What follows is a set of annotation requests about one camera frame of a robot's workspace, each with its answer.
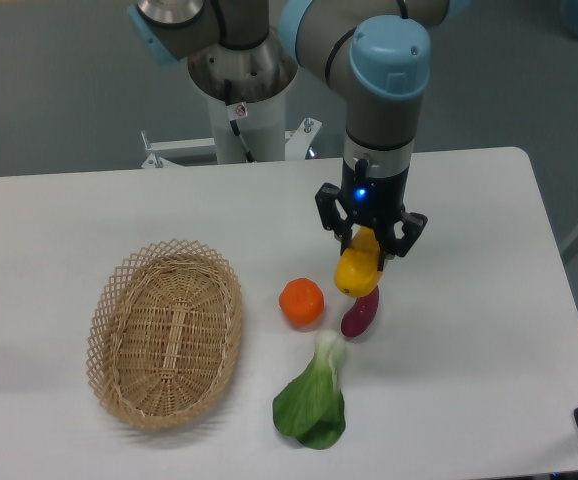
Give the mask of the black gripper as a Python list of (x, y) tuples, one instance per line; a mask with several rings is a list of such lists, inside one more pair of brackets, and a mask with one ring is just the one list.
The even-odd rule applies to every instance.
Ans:
[[(373, 178), (367, 175), (361, 181), (347, 163), (342, 167), (340, 188), (323, 183), (315, 194), (315, 202), (322, 226), (340, 242), (340, 254), (351, 245), (353, 225), (376, 229), (380, 247), (377, 270), (395, 257), (404, 258), (424, 231), (428, 217), (404, 211), (404, 194), (409, 169), (395, 176)], [(337, 202), (348, 215), (343, 218)]]

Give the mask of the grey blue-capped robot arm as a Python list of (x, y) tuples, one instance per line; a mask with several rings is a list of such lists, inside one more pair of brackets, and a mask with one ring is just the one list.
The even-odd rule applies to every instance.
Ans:
[(159, 62), (185, 61), (195, 85), (218, 102), (240, 160), (261, 159), (245, 118), (299, 70), (339, 95), (342, 180), (324, 184), (316, 204), (343, 248), (354, 226), (370, 229), (384, 266), (405, 256), (427, 223), (403, 199), (430, 78), (429, 29), (465, 8), (463, 1), (290, 1), (277, 24), (265, 1), (134, 1), (127, 12)]

